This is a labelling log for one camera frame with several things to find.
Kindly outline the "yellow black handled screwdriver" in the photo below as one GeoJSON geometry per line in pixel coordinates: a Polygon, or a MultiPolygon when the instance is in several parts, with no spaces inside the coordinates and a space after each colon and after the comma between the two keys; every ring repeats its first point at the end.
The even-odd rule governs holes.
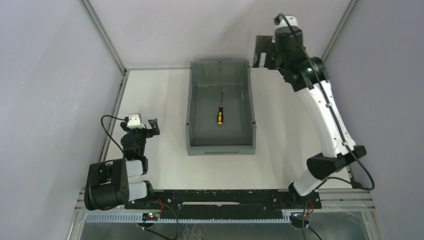
{"type": "Polygon", "coordinates": [[[224,110],[224,107],[223,107],[223,98],[224,98],[224,94],[223,94],[223,93],[221,93],[221,95],[220,95],[220,105],[219,105],[219,107],[218,107],[218,114],[217,114],[217,124],[218,124],[218,125],[222,125],[222,124],[223,124],[223,121],[224,121],[224,114],[223,114],[223,110],[224,110]]]}

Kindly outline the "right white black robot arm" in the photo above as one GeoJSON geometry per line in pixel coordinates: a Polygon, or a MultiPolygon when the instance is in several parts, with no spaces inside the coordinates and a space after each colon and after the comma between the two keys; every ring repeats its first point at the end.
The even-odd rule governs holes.
{"type": "Polygon", "coordinates": [[[280,27],[273,36],[255,39],[254,64],[259,67],[261,54],[264,67],[277,70],[289,83],[307,109],[316,127],[321,152],[306,160],[307,169],[288,187],[286,204],[291,208],[305,206],[333,174],[367,154],[348,133],[332,94],[327,70],[319,57],[310,57],[303,46],[303,32],[298,27],[280,27]]]}

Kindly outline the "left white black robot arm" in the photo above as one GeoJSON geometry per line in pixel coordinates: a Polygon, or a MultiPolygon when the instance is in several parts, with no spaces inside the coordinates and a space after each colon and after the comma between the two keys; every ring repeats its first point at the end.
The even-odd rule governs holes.
{"type": "Polygon", "coordinates": [[[89,211],[107,211],[136,200],[154,198],[154,189],[148,180],[132,181],[147,174],[147,139],[160,135],[158,120],[150,119],[148,123],[150,128],[141,122],[140,117],[125,118],[120,123],[125,131],[120,139],[122,158],[89,166],[84,193],[84,204],[89,211]]]}

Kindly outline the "grey plastic storage bin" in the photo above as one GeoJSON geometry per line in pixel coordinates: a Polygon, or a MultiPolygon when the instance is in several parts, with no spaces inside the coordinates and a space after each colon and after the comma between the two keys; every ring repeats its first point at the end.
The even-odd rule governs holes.
{"type": "Polygon", "coordinates": [[[185,121],[188,155],[254,155],[256,131],[249,61],[191,62],[185,121]],[[219,125],[221,93],[223,124],[219,125]]]}

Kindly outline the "left controller board with leds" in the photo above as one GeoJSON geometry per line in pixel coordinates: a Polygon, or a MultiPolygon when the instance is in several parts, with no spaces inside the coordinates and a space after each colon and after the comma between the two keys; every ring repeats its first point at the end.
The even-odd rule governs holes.
{"type": "Polygon", "coordinates": [[[159,212],[145,212],[142,214],[142,221],[157,221],[160,218],[159,212]]]}

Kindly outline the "right controller board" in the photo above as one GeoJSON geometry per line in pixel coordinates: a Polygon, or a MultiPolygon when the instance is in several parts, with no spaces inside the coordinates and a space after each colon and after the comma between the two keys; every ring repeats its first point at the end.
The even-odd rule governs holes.
{"type": "Polygon", "coordinates": [[[290,214],[289,219],[292,223],[299,222],[299,221],[300,222],[304,221],[305,223],[309,223],[311,218],[308,213],[303,214],[301,212],[292,212],[290,214]]]}

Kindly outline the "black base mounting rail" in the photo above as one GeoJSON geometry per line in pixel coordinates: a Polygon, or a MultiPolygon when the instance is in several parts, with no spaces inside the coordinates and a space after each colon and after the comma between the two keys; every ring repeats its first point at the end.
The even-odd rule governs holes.
{"type": "Polygon", "coordinates": [[[158,210],[162,219],[180,221],[287,220],[291,213],[322,208],[318,192],[296,198],[287,189],[155,190],[151,202],[135,200],[127,210],[158,210]]]}

